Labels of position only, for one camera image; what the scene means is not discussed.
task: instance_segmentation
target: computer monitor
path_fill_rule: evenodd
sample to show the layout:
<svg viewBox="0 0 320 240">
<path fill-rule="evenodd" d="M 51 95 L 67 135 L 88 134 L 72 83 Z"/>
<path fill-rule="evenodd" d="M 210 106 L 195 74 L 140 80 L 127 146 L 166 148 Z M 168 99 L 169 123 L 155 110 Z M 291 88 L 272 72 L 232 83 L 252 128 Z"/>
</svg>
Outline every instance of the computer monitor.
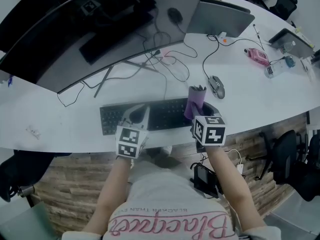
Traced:
<svg viewBox="0 0 320 240">
<path fill-rule="evenodd" d="M 199 1 L 69 0 L 14 44 L 0 70 L 62 93 L 121 61 L 182 42 Z"/>
<path fill-rule="evenodd" d="M 250 10 L 224 1 L 201 0 L 187 33 L 220 35 L 237 38 L 252 23 Z"/>
</svg>

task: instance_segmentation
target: white cable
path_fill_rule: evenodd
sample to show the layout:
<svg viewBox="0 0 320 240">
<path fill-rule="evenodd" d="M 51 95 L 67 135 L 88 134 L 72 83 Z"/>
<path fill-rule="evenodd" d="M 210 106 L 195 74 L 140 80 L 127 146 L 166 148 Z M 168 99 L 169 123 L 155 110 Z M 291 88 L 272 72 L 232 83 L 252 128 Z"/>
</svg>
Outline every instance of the white cable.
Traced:
<svg viewBox="0 0 320 240">
<path fill-rule="evenodd" d="M 233 149 L 231 149 L 231 150 L 229 150 L 229 151 L 226 151 L 226 153 L 229 153 L 229 152 L 231 152 L 232 150 L 235 150 L 235 151 L 237 151 L 237 152 L 238 152 L 239 157 L 240 157 L 240 163 L 239 163 L 239 164 L 241 164 L 241 163 L 242 163 L 242 157 L 241 157 L 241 155 L 240 155 L 240 153 L 239 153 L 239 151 L 238 151 L 238 150 L 236 150 L 235 148 L 233 148 Z"/>
</svg>

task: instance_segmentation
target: curved monitor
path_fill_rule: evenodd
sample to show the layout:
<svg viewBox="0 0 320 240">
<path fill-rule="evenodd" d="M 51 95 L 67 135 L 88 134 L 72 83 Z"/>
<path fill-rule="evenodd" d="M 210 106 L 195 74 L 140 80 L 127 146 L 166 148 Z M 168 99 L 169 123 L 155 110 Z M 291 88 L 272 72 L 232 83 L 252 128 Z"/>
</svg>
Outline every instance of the curved monitor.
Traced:
<svg viewBox="0 0 320 240">
<path fill-rule="evenodd" d="M 62 93 L 121 61 L 182 42 L 199 1 L 69 0 L 14 44 L 0 70 Z"/>
</svg>

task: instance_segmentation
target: purple object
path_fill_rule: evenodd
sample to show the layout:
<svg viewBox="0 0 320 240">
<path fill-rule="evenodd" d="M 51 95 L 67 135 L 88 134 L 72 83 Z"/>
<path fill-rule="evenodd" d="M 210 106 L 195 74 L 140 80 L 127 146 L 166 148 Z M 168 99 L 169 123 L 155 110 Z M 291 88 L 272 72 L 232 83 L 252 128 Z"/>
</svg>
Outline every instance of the purple object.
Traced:
<svg viewBox="0 0 320 240">
<path fill-rule="evenodd" d="M 205 96 L 206 96 L 206 88 L 204 90 L 196 90 L 193 86 L 189 87 L 189 96 L 186 104 L 186 108 L 184 111 L 184 116 L 189 119 L 194 119 L 194 114 L 192 112 L 192 104 L 195 104 L 198 111 L 202 111 L 202 107 L 204 106 Z"/>
</svg>

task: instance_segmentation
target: gray laptop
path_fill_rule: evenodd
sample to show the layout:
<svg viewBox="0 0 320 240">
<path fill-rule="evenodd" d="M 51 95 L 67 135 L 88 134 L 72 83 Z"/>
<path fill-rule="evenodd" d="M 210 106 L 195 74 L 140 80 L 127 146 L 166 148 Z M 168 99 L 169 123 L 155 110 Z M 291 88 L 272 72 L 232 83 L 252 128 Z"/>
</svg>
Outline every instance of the gray laptop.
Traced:
<svg viewBox="0 0 320 240">
<path fill-rule="evenodd" d="M 222 1 L 201 0 L 189 24 L 187 33 L 219 35 L 237 38 L 252 23 L 250 10 Z"/>
</svg>

